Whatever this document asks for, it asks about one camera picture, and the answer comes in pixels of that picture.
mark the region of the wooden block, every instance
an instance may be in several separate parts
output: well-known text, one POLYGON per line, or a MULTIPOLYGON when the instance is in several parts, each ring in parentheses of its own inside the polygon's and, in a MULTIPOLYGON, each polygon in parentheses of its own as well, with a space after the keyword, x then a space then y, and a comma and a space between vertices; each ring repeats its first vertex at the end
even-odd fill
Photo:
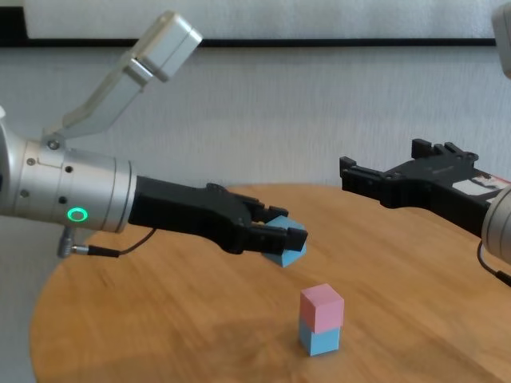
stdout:
POLYGON ((342 327, 344 299, 327 283, 302 290, 299 316, 314 333, 342 327))
POLYGON ((309 356, 330 353, 339 349, 341 328, 335 328, 322 333, 314 333, 307 323, 299 319, 299 340, 309 356))
MULTIPOLYGON (((270 222, 268 222, 266 224, 271 227, 282 227, 284 229, 293 227, 294 229, 305 230, 305 227, 302 224, 297 223, 297 222, 289 219, 288 217, 284 217, 283 215, 271 220, 270 222)), ((293 262, 302 258, 302 256, 306 252, 307 252, 307 245, 304 243, 301 251, 285 250, 282 253, 282 255, 275 255, 275 254, 263 254, 263 255, 281 267, 288 267, 293 262)))

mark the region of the green indicator light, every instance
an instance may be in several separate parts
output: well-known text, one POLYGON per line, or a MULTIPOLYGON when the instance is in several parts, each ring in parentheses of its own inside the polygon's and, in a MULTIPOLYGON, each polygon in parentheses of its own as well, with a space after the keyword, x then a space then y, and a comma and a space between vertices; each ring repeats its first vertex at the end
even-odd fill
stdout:
POLYGON ((73 207, 67 212, 67 218, 73 222, 83 222, 89 218, 89 213, 82 207, 73 207))

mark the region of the wooden tabletop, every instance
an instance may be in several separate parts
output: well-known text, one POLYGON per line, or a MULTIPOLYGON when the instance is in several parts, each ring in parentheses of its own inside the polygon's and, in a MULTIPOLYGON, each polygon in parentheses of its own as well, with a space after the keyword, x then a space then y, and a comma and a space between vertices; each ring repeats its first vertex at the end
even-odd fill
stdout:
MULTIPOLYGON (((287 208, 306 255, 282 269, 163 231, 120 259, 74 255, 34 311, 38 381, 511 382, 511 289, 478 264, 477 238, 335 187, 232 190, 287 208), (341 347, 308 357, 299 294, 325 282, 345 299, 341 347)), ((147 232, 89 242, 121 249, 147 232)))

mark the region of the robotic arm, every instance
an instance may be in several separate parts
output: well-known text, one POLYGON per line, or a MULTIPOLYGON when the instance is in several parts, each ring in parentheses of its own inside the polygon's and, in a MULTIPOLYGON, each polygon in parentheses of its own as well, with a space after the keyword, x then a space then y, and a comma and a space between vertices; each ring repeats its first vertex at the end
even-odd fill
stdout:
MULTIPOLYGON (((493 30, 505 75, 511 78, 511 3, 493 12, 493 30)), ((481 265, 511 286, 511 276, 489 268, 483 247, 511 264, 511 183, 474 167, 478 156, 452 143, 413 140, 411 161, 378 172, 348 158, 339 161, 343 190, 376 199, 384 207, 420 207, 481 238, 481 265)))
POLYGON ((76 245, 77 228, 119 233, 127 223, 198 235, 224 251, 281 255, 300 251, 307 232, 268 227, 287 211, 219 185, 190 188, 138 176, 131 162, 67 148, 66 140, 104 132, 154 77, 166 82, 202 37, 181 16, 161 15, 122 56, 93 95, 45 129, 41 141, 6 127, 0 108, 0 214, 64 226, 58 255, 117 257, 120 251, 76 245))

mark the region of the blue cube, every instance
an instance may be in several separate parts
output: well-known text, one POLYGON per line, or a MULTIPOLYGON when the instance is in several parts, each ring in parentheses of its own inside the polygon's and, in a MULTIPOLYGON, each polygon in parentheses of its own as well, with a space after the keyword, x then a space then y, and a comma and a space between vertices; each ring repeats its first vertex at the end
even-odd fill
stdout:
POLYGON ((299 339, 303 347, 307 350, 309 356, 319 355, 321 353, 330 353, 339 349, 341 341, 341 329, 324 331, 322 333, 313 333, 305 321, 299 320, 299 339))
MULTIPOLYGON (((266 225, 271 226, 271 227, 282 227, 284 229, 288 229, 289 227, 292 227, 294 229, 305 230, 304 225, 297 223, 297 222, 289 219, 288 217, 284 217, 283 215, 280 215, 277 218, 271 220, 270 222, 266 223, 266 225)), ((282 253, 282 255, 266 254, 266 253, 263 255, 281 267, 288 267, 294 261, 301 258, 306 252, 307 252, 307 246, 304 243, 302 250, 300 250, 300 251, 285 250, 282 253)))

